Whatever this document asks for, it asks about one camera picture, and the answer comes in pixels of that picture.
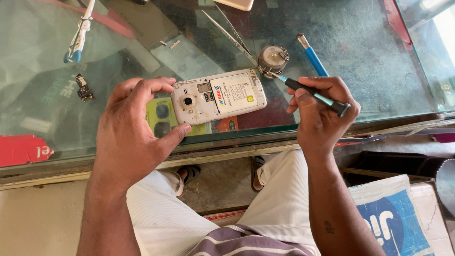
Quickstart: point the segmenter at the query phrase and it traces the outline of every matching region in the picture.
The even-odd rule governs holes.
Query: black sandal
[[[182,169],[186,169],[188,172],[188,175],[183,180],[184,184],[187,184],[188,182],[192,181],[197,176],[199,176],[199,174],[201,174],[201,168],[199,168],[199,166],[197,166],[197,165],[185,165],[185,166],[181,167],[179,169],[179,171]]]
[[[261,191],[262,189],[257,190],[254,188],[254,186],[253,186],[254,176],[256,175],[256,170],[259,169],[264,164],[265,164],[265,160],[261,156],[253,156],[251,158],[251,189],[256,193],[259,193],[259,191]]]

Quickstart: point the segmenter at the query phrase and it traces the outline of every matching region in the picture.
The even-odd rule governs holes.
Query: tweezers
[[[231,42],[239,49],[241,50],[247,57],[248,59],[254,64],[255,67],[258,67],[258,62],[255,58],[253,58],[252,54],[250,53],[250,51],[248,50],[248,48],[245,46],[244,42],[242,41],[242,39],[240,38],[240,36],[238,35],[237,31],[235,30],[234,26],[232,26],[231,22],[228,20],[228,18],[226,17],[226,15],[224,15],[224,13],[221,11],[220,7],[218,7],[217,4],[215,4],[216,7],[218,8],[218,10],[221,12],[221,14],[223,15],[223,18],[224,20],[227,22],[227,24],[229,25],[229,27],[231,28],[232,32],[234,33],[235,37],[237,38],[237,40],[235,40],[235,38],[233,36],[231,36],[223,27],[221,27],[212,17],[210,17],[210,15],[208,15],[206,12],[204,12],[204,10],[202,10],[205,15],[207,15],[207,17],[217,26],[217,28],[227,37],[229,38],[229,40],[231,40]]]

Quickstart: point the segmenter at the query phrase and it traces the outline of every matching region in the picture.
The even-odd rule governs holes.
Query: hand
[[[146,116],[146,104],[161,91],[174,89],[174,78],[144,80],[132,78],[113,89],[100,117],[96,156],[89,187],[102,195],[122,196],[128,188],[161,164],[191,126],[176,126],[163,138],[156,138]]]
[[[305,89],[294,91],[288,88],[288,94],[294,95],[289,101],[288,113],[300,111],[300,124],[297,129],[297,141],[307,159],[326,158],[332,155],[333,148],[360,112],[358,104],[348,87],[339,77],[300,77],[298,82],[308,87],[321,90],[321,95],[349,103],[351,109],[342,118],[326,105],[318,102]]]

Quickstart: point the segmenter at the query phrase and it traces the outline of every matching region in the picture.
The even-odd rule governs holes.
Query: phone battery
[[[210,80],[220,114],[258,105],[253,84],[247,73]]]

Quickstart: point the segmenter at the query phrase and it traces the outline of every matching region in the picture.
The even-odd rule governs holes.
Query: blue pry tool
[[[319,60],[318,56],[314,52],[313,48],[308,43],[308,41],[305,38],[305,36],[303,35],[303,33],[298,34],[295,38],[304,47],[305,54],[308,56],[308,59],[310,59],[311,64],[313,65],[314,69],[316,69],[316,72],[318,73],[318,75],[320,77],[328,77],[329,74],[325,70],[324,66],[322,65],[321,61]]]

